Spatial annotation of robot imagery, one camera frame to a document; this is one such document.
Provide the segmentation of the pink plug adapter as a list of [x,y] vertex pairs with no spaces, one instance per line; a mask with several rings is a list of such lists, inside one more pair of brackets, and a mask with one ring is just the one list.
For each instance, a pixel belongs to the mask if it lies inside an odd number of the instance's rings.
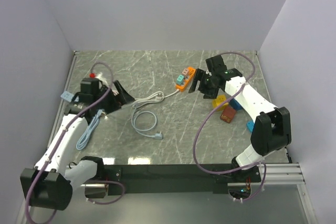
[[189,69],[188,68],[185,68],[183,71],[182,71],[182,75],[183,76],[188,76],[188,73],[189,73]]

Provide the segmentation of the teal plug adapter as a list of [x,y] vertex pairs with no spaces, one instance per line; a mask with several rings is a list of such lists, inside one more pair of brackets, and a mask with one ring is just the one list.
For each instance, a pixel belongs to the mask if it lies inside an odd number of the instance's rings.
[[179,75],[178,78],[177,78],[177,80],[176,80],[176,83],[178,85],[181,85],[183,83],[183,81],[184,81],[184,76],[183,75]]

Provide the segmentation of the orange power strip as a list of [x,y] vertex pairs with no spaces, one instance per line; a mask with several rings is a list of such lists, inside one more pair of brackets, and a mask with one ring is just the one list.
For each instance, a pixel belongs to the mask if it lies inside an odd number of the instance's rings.
[[180,92],[186,90],[187,86],[192,82],[196,69],[193,67],[187,67],[189,69],[188,76],[184,77],[184,81],[181,85],[175,84],[175,88]]

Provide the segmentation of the yellow cube socket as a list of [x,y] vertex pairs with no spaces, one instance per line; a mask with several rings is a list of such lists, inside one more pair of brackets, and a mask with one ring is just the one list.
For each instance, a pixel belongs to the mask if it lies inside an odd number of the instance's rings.
[[[218,95],[217,98],[214,99],[214,100],[212,101],[212,107],[213,107],[213,108],[218,107],[218,106],[219,106],[221,103],[223,103],[225,100],[226,100],[226,95],[224,95],[224,94]],[[226,102],[226,103],[223,104],[221,107],[219,107],[216,111],[222,111],[222,110],[224,110],[228,105],[229,105],[229,103]]]

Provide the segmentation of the blue cube socket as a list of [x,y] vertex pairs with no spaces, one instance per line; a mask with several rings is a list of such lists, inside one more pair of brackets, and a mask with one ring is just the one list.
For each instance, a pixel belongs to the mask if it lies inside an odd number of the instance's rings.
[[239,111],[242,109],[242,106],[235,99],[231,99],[229,102],[229,105],[236,111]]

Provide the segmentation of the red-brown cube socket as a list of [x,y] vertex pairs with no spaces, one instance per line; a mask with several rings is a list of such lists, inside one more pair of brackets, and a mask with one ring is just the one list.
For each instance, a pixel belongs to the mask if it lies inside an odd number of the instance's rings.
[[236,115],[236,110],[231,106],[227,106],[221,113],[220,119],[226,123],[231,123]]

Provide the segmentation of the light blue power strip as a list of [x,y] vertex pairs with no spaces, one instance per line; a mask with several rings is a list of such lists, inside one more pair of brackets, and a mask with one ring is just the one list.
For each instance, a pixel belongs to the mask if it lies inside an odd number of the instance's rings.
[[67,102],[71,102],[74,98],[74,94],[68,91],[64,91],[60,97]]

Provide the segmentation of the bright blue plug adapter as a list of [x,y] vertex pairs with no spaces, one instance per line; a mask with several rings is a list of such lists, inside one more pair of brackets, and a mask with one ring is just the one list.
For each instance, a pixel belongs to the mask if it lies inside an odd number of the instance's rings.
[[252,120],[248,121],[247,124],[247,129],[249,130],[249,132],[253,132],[253,129],[254,129],[254,122]]

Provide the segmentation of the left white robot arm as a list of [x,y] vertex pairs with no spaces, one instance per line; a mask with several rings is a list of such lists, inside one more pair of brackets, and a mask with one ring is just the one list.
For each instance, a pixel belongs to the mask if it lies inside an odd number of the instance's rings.
[[81,81],[51,145],[33,168],[25,168],[20,175],[26,207],[65,210],[78,187],[89,180],[99,183],[106,179],[100,157],[86,156],[71,170],[67,165],[78,140],[99,111],[110,114],[135,101],[119,81],[113,86],[116,94],[98,78]]

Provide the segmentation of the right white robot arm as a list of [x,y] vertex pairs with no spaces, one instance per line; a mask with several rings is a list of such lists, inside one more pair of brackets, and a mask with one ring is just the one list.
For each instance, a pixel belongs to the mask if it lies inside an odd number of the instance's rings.
[[215,99],[222,90],[229,95],[227,102],[235,99],[254,122],[250,145],[233,158],[230,170],[217,173],[230,173],[232,179],[241,182],[249,169],[291,143],[290,112],[264,99],[239,70],[228,69],[221,54],[208,58],[206,65],[207,70],[196,69],[189,92],[198,90],[205,99]]

